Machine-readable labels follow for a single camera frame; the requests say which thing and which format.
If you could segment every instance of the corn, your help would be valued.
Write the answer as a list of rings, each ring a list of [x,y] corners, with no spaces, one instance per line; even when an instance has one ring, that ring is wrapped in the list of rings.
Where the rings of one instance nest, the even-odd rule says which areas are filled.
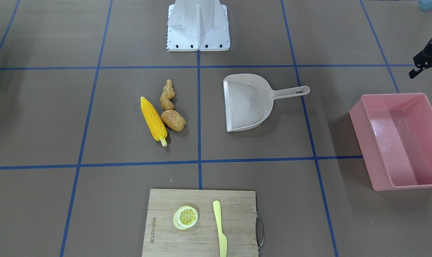
[[[141,101],[141,112],[145,117],[146,124],[148,124],[149,131],[151,132],[152,137],[156,141],[160,141],[162,146],[167,146],[167,141],[165,138],[167,137],[167,130],[165,129],[164,123],[159,117],[154,106],[146,100],[143,96],[140,99]]]

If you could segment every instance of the wooden cutting board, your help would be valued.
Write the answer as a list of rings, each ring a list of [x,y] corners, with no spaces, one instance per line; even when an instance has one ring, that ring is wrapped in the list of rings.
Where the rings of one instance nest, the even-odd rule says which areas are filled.
[[[143,257],[219,257],[213,201],[221,202],[227,257],[258,257],[254,191],[151,189]],[[173,225],[183,205],[198,212],[197,223],[184,231]]]

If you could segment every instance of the pink plastic box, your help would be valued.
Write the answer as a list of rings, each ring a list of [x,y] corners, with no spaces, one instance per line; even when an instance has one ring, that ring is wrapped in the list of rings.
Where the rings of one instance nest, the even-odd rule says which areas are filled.
[[[425,94],[363,95],[350,116],[374,190],[432,187],[432,107]]]

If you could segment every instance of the knife handle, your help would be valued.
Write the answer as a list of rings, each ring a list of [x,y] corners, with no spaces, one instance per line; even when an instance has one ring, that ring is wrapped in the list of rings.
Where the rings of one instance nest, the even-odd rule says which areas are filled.
[[[217,232],[222,233],[221,202],[218,200],[213,202],[213,211],[215,212]]]

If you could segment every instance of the lime slice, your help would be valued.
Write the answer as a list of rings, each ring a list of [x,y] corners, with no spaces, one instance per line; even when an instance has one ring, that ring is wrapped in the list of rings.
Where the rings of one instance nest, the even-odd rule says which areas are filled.
[[[195,225],[198,219],[197,210],[185,205],[180,207],[173,215],[173,225],[179,230],[185,230]]]

